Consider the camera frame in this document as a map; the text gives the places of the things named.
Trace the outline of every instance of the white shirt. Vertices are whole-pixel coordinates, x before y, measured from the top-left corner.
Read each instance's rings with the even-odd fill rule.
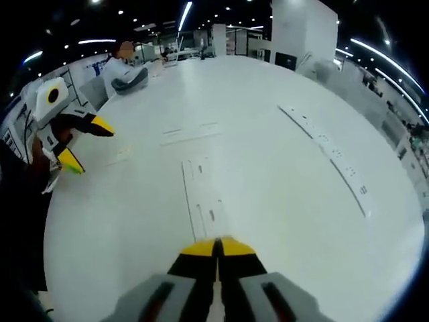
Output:
[[[106,93],[108,98],[111,98],[116,92],[112,87],[112,81],[115,78],[120,79],[125,83],[131,82],[140,72],[141,67],[128,66],[122,60],[110,58],[103,68],[101,76],[105,82]]]

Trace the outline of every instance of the cable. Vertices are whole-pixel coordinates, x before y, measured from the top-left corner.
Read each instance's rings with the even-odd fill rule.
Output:
[[[27,158],[28,164],[29,164],[29,158],[28,158],[28,149],[27,149],[27,129],[28,129],[28,120],[31,114],[32,112],[28,111],[28,115],[27,115],[27,118],[25,119],[25,125],[24,125],[24,148],[25,148],[25,157]]]

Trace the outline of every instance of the black ceiling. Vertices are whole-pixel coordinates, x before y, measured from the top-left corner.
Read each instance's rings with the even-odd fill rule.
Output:
[[[1,30],[6,63],[3,67],[1,96],[10,91],[19,91],[28,78],[47,73],[62,65],[88,56],[95,51],[109,49],[108,44],[79,46],[80,40],[115,38],[144,41],[150,32],[135,32],[142,24],[155,23],[152,31],[164,34],[163,23],[176,20],[178,27],[187,1],[172,0],[100,0],[96,5],[91,0],[66,1],[8,1],[3,2]],[[251,27],[264,25],[271,29],[270,0],[194,0],[184,30],[195,30],[210,23],[226,23]],[[429,65],[424,50],[424,32],[427,30],[426,1],[409,0],[322,0],[338,13],[339,47],[348,46],[353,53],[362,52],[368,67],[377,61],[369,61],[369,53],[350,43],[350,38],[359,38],[379,48],[398,61],[425,88],[429,89]],[[376,18],[385,24],[392,40],[389,53],[383,43],[383,34]],[[75,19],[80,21],[71,26]],[[43,50],[41,58],[28,64],[32,70],[21,68],[22,61],[30,54]]]

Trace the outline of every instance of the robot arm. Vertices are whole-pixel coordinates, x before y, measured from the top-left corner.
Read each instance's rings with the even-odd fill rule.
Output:
[[[52,131],[52,123],[58,121],[68,129],[75,128],[95,136],[113,136],[113,128],[99,116],[70,102],[68,89],[62,77],[43,83],[36,91],[36,106],[33,119],[37,124],[37,136],[43,144],[44,152],[54,156],[63,166],[74,172],[83,173],[84,168],[67,143],[61,142]]]
[[[183,249],[167,274],[125,293],[102,322],[128,321],[333,322],[316,298],[268,273],[255,250],[231,237]]]

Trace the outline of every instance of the white table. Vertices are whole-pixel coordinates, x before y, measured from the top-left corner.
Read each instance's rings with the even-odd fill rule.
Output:
[[[295,106],[323,127],[377,203],[364,218],[320,149],[278,111]],[[209,157],[228,232],[316,297],[335,321],[373,321],[420,260],[418,198],[387,142],[342,99],[290,70],[224,56],[167,68],[101,115],[113,139],[82,136],[87,169],[54,191],[45,272],[59,321],[98,321],[194,240],[181,162]],[[217,122],[221,134],[161,145],[164,132]],[[128,160],[97,166],[132,145]]]

